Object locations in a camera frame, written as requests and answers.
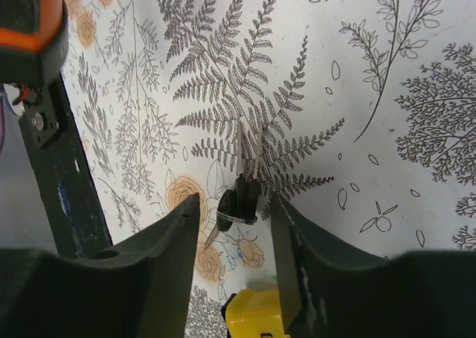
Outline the orange padlock keys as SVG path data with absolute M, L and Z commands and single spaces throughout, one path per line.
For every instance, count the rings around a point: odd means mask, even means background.
M 257 222 L 257 203 L 262 193 L 262 185 L 258 180 L 260 155 L 262 148 L 262 129 L 257 134 L 257 146 L 254 154 L 253 174 L 246 177 L 243 169 L 243 125 L 238 120 L 237 125 L 237 177 L 232 189 L 227 189 L 222 195 L 217 210 L 216 223 L 205 241 L 207 249 L 221 232 L 227 232 L 233 223 L 251 225 Z

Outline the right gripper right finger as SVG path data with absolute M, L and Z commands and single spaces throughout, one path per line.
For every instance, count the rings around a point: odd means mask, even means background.
M 271 198 L 284 331 L 292 337 L 473 337 L 475 254 L 365 252 Z

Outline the orange padlock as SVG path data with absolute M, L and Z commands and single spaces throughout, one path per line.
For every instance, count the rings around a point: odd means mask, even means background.
M 68 53 L 64 0 L 1 0 L 1 82 L 42 88 Z

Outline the yellow padlock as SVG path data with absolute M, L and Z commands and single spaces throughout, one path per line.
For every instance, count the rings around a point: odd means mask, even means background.
M 289 338 L 285 333 L 278 290 L 243 289 L 221 308 L 230 338 Z

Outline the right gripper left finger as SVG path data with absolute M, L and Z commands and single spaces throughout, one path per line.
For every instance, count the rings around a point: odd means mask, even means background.
M 182 337 L 199 233 L 192 194 L 92 258 L 1 251 L 3 337 Z

